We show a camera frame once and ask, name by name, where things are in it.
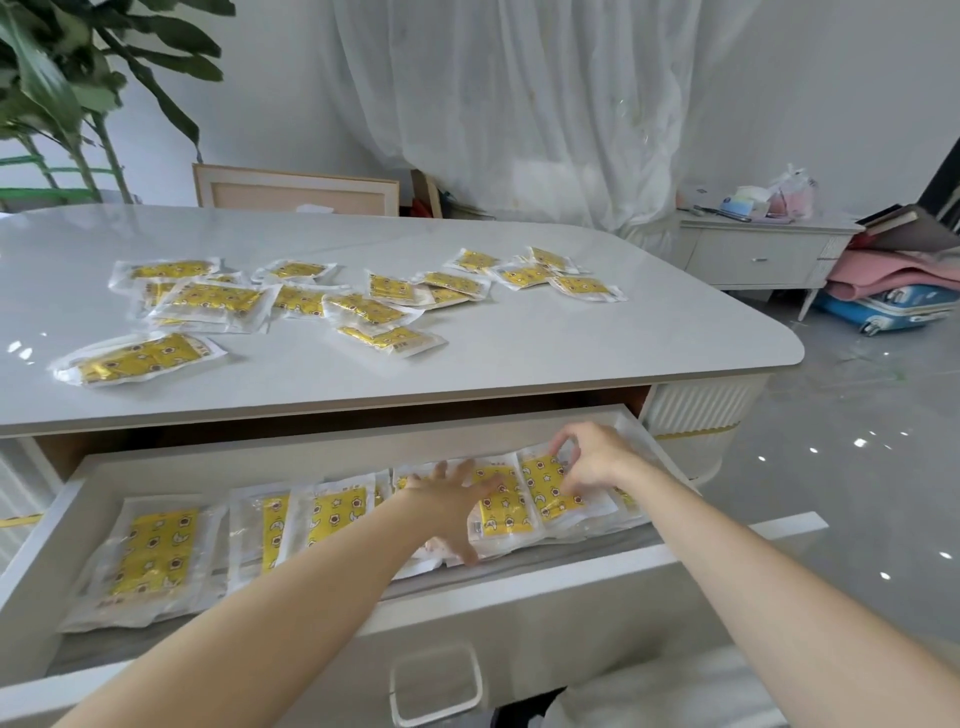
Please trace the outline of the white sheer curtain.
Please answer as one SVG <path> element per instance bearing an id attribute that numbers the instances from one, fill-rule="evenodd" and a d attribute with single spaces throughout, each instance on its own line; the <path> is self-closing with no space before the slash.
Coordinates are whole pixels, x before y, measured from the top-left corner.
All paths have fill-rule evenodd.
<path id="1" fill-rule="evenodd" d="M 762 0 L 325 0 L 338 112 L 501 220 L 670 216 L 708 83 Z"/>

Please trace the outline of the wooden framed board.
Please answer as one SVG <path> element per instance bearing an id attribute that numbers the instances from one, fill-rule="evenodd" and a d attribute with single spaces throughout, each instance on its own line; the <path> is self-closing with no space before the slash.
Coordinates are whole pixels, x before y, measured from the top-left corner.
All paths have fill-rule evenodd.
<path id="1" fill-rule="evenodd" d="M 399 217 L 400 183 L 359 176 L 297 174 L 195 163 L 198 206 L 267 213 Z"/>

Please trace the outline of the black panel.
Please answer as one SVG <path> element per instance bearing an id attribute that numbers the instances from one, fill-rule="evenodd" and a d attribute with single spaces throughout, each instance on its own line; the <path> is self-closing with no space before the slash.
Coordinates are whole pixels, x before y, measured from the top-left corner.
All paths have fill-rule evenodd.
<path id="1" fill-rule="evenodd" d="M 960 137 L 920 195 L 918 206 L 960 237 Z"/>

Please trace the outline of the person's right hand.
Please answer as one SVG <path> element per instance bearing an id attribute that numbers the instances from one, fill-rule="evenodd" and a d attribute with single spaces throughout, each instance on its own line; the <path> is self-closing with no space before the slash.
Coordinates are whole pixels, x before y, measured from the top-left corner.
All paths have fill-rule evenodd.
<path id="1" fill-rule="evenodd" d="M 618 489 L 640 502 L 651 468 L 614 428 L 592 423 L 596 424 L 596 487 L 590 490 Z"/>

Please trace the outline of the scattered pile of yellow packets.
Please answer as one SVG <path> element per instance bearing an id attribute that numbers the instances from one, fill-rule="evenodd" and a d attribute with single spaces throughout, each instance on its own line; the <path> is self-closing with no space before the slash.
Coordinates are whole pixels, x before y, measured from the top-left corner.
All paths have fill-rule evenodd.
<path id="1" fill-rule="evenodd" d="M 439 270 L 397 277 L 365 271 L 362 286 L 324 285 L 338 264 L 279 259 L 252 278 L 223 272 L 219 258 L 117 262 L 110 286 L 127 284 L 141 333 L 78 349 L 50 364 L 53 378 L 93 388 L 148 382 L 227 356 L 209 335 L 266 333 L 272 321 L 319 321 L 388 357 L 412 358 L 447 344 L 419 326 L 424 314 L 490 297 L 494 285 L 519 292 L 548 285 L 585 303 L 625 303 L 616 285 L 579 269 L 568 257 L 529 247 L 502 260 L 461 249 Z"/>

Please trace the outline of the green leafy plant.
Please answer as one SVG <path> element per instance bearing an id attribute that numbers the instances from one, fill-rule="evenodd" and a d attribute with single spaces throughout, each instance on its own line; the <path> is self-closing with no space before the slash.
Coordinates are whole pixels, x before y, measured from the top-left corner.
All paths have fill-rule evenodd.
<path id="1" fill-rule="evenodd" d="M 148 91 L 166 120 L 203 161 L 201 132 L 162 88 L 154 68 L 220 83 L 222 48 L 177 16 L 179 7 L 234 18 L 234 0 L 0 0 L 0 142 L 24 153 L 0 156 L 0 170 L 30 165 L 46 186 L 0 186 L 0 213 L 10 203 L 55 206 L 102 203 L 95 175 L 114 180 L 133 204 L 107 128 L 122 108 L 129 77 Z"/>

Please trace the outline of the white side cabinet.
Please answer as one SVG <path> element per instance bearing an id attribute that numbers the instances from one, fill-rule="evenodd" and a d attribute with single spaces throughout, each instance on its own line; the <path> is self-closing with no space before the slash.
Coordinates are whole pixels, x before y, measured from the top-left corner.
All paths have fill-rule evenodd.
<path id="1" fill-rule="evenodd" d="M 863 225 L 844 216 L 771 224 L 680 211 L 672 261 L 690 276 L 726 292 L 802 291 L 797 316 L 802 322 L 836 262 L 864 231 Z"/>

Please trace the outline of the white drawer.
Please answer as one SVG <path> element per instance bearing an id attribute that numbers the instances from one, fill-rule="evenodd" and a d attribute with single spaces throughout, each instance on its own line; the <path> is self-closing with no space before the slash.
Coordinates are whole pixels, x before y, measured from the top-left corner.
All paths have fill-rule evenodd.
<path id="1" fill-rule="evenodd" d="M 71 588 L 124 498 L 216 500 L 234 487 L 498 455 L 577 420 L 618 428 L 682 477 L 624 405 L 87 457 L 0 575 L 0 728 L 53 724 L 184 623 L 58 633 Z M 730 641 L 656 530 L 642 525 L 394 583 L 278 726 L 417 726 L 442 710 L 495 708 Z"/>

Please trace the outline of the person's white garment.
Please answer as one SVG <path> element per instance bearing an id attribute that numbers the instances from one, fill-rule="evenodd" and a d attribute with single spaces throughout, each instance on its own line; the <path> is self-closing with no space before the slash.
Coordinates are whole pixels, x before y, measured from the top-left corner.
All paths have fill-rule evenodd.
<path id="1" fill-rule="evenodd" d="M 638 663 L 562 691 L 531 728 L 789 728 L 741 650 Z"/>

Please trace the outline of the person's left hand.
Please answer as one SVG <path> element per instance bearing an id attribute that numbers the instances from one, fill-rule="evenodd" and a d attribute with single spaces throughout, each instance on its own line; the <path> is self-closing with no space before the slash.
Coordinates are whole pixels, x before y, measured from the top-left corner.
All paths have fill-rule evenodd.
<path id="1" fill-rule="evenodd" d="M 445 530 L 455 527 L 468 528 L 468 518 L 478 501 L 498 489 L 499 477 L 471 484 L 474 460 L 463 459 L 452 465 L 448 463 L 447 480 L 433 483 L 433 468 L 426 475 L 408 476 L 406 485 L 394 495 L 399 504 L 413 517 L 416 536 L 414 541 L 425 544 L 437 541 L 444 547 Z"/>

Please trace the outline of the blue suitcase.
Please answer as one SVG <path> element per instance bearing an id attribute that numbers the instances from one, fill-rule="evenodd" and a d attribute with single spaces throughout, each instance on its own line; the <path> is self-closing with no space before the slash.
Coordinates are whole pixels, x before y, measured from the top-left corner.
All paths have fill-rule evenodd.
<path id="1" fill-rule="evenodd" d="M 855 326 L 861 335 L 875 336 L 920 329 L 950 318 L 960 307 L 960 292 L 912 284 L 846 300 L 822 290 L 812 307 Z"/>

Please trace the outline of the tissue pack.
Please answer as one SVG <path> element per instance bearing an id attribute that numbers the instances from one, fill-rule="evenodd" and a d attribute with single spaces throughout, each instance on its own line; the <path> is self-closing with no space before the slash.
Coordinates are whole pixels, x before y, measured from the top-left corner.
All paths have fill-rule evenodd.
<path id="1" fill-rule="evenodd" d="M 772 197 L 770 188 L 756 185 L 739 186 L 733 194 L 720 202 L 719 210 L 738 218 L 748 219 L 750 222 L 760 221 L 768 217 Z"/>

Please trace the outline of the yellow patterned snack packet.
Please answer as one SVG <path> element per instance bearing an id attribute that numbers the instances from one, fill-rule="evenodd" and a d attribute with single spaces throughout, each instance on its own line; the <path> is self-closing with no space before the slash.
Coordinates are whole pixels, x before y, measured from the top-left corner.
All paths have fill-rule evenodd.
<path id="1" fill-rule="evenodd" d="M 469 483 L 492 478 L 500 480 L 497 489 L 477 501 L 467 520 L 469 541 L 481 560 L 533 546 L 545 537 L 517 455 L 477 458 Z"/>
<path id="2" fill-rule="evenodd" d="M 587 521 L 618 513 L 617 502 L 606 491 L 563 492 L 562 484 L 570 470 L 572 451 L 572 443 L 565 443 L 553 454 L 549 444 L 542 443 L 516 452 L 534 510 L 547 535 L 558 539 L 579 532 Z"/>

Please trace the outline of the small wooden frame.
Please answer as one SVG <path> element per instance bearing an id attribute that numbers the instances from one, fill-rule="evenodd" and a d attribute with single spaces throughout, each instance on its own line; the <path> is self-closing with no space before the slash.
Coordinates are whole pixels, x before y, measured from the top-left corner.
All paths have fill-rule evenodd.
<path id="1" fill-rule="evenodd" d="M 411 215 L 444 219 L 441 192 L 434 178 L 420 169 L 410 170 L 410 177 L 413 189 Z"/>

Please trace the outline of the pink plastic bag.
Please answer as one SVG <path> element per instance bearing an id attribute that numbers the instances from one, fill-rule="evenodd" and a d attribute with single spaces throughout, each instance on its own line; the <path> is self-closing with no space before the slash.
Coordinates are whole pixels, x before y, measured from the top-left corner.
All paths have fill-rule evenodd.
<path id="1" fill-rule="evenodd" d="M 815 213 L 816 189 L 817 182 L 806 168 L 789 163 L 767 188 L 768 217 L 809 220 Z"/>

